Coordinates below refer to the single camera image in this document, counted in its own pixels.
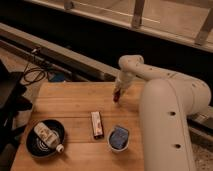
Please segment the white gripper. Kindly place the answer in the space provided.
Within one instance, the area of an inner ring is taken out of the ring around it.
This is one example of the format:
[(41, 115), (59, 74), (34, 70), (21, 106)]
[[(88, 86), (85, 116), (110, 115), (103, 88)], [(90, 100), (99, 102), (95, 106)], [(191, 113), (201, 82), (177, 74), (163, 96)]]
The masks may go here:
[(115, 93), (123, 94), (131, 85), (134, 75), (130, 72), (119, 71), (115, 80)]

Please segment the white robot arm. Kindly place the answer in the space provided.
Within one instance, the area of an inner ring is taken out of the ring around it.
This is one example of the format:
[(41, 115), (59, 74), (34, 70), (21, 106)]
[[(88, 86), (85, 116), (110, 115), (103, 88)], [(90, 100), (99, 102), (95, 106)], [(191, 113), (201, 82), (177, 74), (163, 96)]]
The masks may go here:
[(208, 84), (190, 75), (147, 65), (140, 55), (124, 55), (118, 64), (115, 101), (135, 77), (146, 81), (139, 98), (144, 171), (196, 171), (187, 116), (208, 107)]

